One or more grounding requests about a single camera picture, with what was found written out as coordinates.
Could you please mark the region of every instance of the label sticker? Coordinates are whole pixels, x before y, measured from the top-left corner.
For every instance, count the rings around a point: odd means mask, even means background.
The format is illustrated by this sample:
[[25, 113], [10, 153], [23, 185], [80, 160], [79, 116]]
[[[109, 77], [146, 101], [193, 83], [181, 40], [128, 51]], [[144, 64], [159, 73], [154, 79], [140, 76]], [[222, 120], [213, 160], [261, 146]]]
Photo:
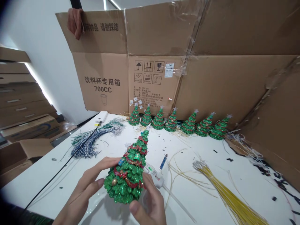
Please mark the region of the label sticker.
[[173, 77], [174, 63], [167, 63], [165, 69], [165, 78]]

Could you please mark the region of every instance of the black cable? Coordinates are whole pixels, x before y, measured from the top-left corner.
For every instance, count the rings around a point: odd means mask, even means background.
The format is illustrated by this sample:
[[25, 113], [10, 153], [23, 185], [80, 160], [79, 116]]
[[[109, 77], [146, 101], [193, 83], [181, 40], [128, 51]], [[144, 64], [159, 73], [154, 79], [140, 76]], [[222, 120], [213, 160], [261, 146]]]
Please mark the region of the black cable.
[[[83, 146], [87, 140], [94, 134], [94, 132], [97, 130], [97, 128], [100, 126], [101, 123], [98, 124], [98, 126], [95, 128], [95, 130], [92, 132], [92, 134], [82, 143], [81, 146]], [[30, 203], [25, 207], [25, 209], [23, 210], [23, 212], [21, 213], [21, 216], [23, 215], [23, 213], [27, 210], [27, 208], [30, 206], [30, 204], [35, 200], [35, 198], [45, 189], [45, 187], [47, 187], [48, 184], [50, 184], [50, 182], [59, 174], [59, 172], [62, 171], [62, 169], [67, 165], [67, 163], [73, 158], [73, 156], [75, 155], [75, 153], [71, 156], [71, 158], [69, 158], [69, 160], [65, 163], [65, 165], [54, 175], [54, 177], [36, 194], [36, 196], [30, 201]]]

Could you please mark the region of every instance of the small christmas tree figurine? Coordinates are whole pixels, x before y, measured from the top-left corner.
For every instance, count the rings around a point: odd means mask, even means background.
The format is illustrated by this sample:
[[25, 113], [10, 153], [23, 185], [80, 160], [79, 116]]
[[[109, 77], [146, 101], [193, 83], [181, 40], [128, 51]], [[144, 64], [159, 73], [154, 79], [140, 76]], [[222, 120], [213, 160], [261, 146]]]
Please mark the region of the small christmas tree figurine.
[[138, 103], [134, 104], [134, 110], [132, 111], [128, 123], [132, 126], [136, 126], [140, 123], [140, 116], [138, 113]]
[[222, 140], [227, 133], [226, 127], [231, 117], [232, 115], [227, 115], [225, 119], [217, 122], [215, 126], [211, 128], [209, 136], [216, 140]]
[[130, 203], [140, 198], [143, 190], [143, 168], [146, 165], [147, 143], [150, 125], [127, 148], [119, 164], [110, 168], [104, 187], [115, 202]]
[[195, 121], [198, 109], [195, 109], [194, 113], [188, 118], [188, 120], [184, 121], [181, 125], [181, 130], [186, 134], [193, 134], [195, 131]]
[[212, 126], [213, 115], [215, 112], [212, 112], [210, 116], [206, 117], [206, 119], [202, 120], [199, 124], [196, 124], [195, 133], [199, 136], [206, 137]]
[[168, 132], [174, 132], [177, 126], [177, 119], [176, 119], [176, 111], [177, 108], [173, 109], [173, 113], [169, 116], [167, 122], [165, 123], [165, 130]]
[[141, 120], [141, 125], [146, 127], [151, 123], [151, 112], [150, 112], [150, 103], [148, 104], [147, 110], [145, 111], [142, 120]]
[[163, 106], [160, 107], [160, 110], [156, 114], [154, 120], [152, 121], [151, 125], [156, 130], [163, 129]]

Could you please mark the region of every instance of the table surface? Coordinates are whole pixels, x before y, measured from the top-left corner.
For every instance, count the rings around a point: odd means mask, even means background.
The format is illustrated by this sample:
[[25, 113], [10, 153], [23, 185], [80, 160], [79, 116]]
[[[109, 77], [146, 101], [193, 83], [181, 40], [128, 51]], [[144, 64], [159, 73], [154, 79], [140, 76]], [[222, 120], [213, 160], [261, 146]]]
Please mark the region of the table surface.
[[[103, 124], [117, 117], [122, 116], [108, 114]], [[72, 138], [80, 132], [94, 129], [96, 118], [97, 116], [8, 183], [2, 189], [7, 202], [25, 208], [41, 188], [67, 162], [70, 157]], [[72, 159], [66, 168], [33, 201], [28, 210], [54, 219], [68, 200], [83, 172], [94, 166], [105, 156], [122, 156], [126, 151], [126, 144], [136, 142], [136, 138], [140, 135], [137, 128], [138, 126], [133, 127], [125, 122], [125, 129], [121, 135], [113, 136], [111, 133], [103, 135], [100, 138], [101, 141], [97, 141], [97, 148], [101, 150], [97, 158]], [[267, 219], [269, 224], [289, 224], [289, 219], [294, 217], [291, 208], [300, 212], [300, 206], [296, 201], [277, 187], [273, 180], [274, 176], [262, 175], [257, 167], [253, 166], [246, 157], [237, 155], [225, 141], [217, 141], [211, 137], [197, 135], [184, 137], [177, 132], [170, 133], [164, 129], [155, 130], [153, 128], [150, 129], [148, 139], [149, 152], [146, 161], [154, 166], [156, 170], [159, 169], [165, 154], [168, 154], [168, 160], [170, 160], [174, 154], [179, 152], [174, 156], [171, 164], [175, 167], [177, 164], [183, 172], [195, 171], [192, 163], [200, 155], [207, 162], [215, 177], [240, 199], [243, 197], [255, 211]], [[230, 162], [226, 160], [227, 158], [231, 158], [233, 161]], [[102, 171], [98, 178], [105, 178], [107, 173], [108, 170]], [[167, 164], [164, 166], [162, 174], [165, 185], [170, 188], [171, 174]], [[201, 174], [187, 173], [187, 175], [209, 183]], [[286, 187], [290, 193], [300, 198], [299, 192], [291, 185], [286, 185]], [[163, 188], [160, 191], [166, 203], [168, 193]], [[176, 177], [172, 187], [172, 193], [192, 214], [197, 224], [235, 224], [217, 191], [208, 189], [207, 191], [218, 198], [212, 197], [181, 176]], [[166, 208], [166, 217], [168, 224], [194, 224], [171, 197]], [[296, 223], [300, 221], [300, 216], [295, 215], [295, 217]], [[108, 197], [104, 188], [101, 188], [90, 199], [88, 211], [81, 223], [138, 224], [130, 214], [129, 206], [114, 203], [113, 199]]]

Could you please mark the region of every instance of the cardboard box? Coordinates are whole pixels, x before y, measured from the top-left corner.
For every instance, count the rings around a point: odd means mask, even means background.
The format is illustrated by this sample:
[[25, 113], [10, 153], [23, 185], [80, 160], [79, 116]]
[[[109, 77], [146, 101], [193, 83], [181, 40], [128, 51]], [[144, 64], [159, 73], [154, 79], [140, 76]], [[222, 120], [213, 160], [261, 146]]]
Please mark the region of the cardboard box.
[[26, 52], [5, 47], [0, 47], [0, 61], [30, 63], [30, 59]]
[[62, 126], [59, 126], [59, 127], [56, 127], [52, 130], [49, 130], [49, 131], [47, 131], [43, 134], [38, 135], [35, 138], [48, 138], [48, 139], [51, 139], [51, 138], [55, 137], [56, 135], [59, 135], [62, 132], [64, 132], [64, 129], [62, 128]]
[[216, 112], [214, 122], [232, 114], [230, 123], [235, 126], [265, 94], [266, 83], [295, 57], [190, 57], [176, 100], [177, 119], [186, 120], [198, 109], [197, 121], [211, 112]]
[[[129, 110], [129, 100], [136, 95], [143, 102], [141, 112], [149, 100], [152, 114], [162, 104], [165, 104], [164, 113], [168, 114], [203, 5], [203, 1], [188, 0], [125, 11], [84, 12], [85, 32], [79, 41], [67, 30], [68, 14], [57, 13], [74, 58], [86, 109], [124, 114]], [[167, 62], [171, 65], [165, 76]], [[158, 71], [154, 71], [155, 63], [160, 63]], [[142, 82], [136, 82], [139, 78], [135, 76], [142, 77]], [[109, 86], [108, 81], [104, 84], [103, 79], [111, 79], [114, 85]], [[140, 89], [140, 95], [134, 89]], [[146, 99], [142, 90], [157, 95]]]
[[300, 58], [295, 60], [291, 71], [284, 74], [282, 82], [269, 93], [269, 97], [257, 106], [252, 119], [240, 131], [297, 190], [300, 190], [299, 84]]
[[194, 55], [297, 55], [296, 0], [207, 1]]
[[20, 82], [36, 82], [31, 74], [25, 73], [1, 73], [0, 84], [20, 83]]
[[0, 84], [0, 108], [46, 100], [38, 83]]
[[33, 164], [30, 159], [42, 157], [52, 149], [49, 139], [21, 140], [1, 148], [0, 188], [29, 168]]
[[30, 73], [24, 63], [1, 62], [0, 73]]
[[0, 127], [7, 127], [14, 123], [56, 112], [48, 100], [31, 102], [23, 105], [0, 109]]
[[47, 131], [59, 126], [59, 123], [52, 116], [46, 115], [26, 123], [7, 128], [2, 131], [4, 138], [11, 142], [37, 137]]
[[127, 113], [128, 56], [75, 52], [73, 58], [86, 109]]
[[133, 102], [129, 111], [132, 112], [136, 97], [142, 101], [143, 108], [138, 108], [140, 113], [144, 113], [148, 103], [151, 103], [150, 110], [153, 115], [163, 105], [163, 113], [168, 116], [183, 63], [183, 56], [129, 56], [129, 100]]

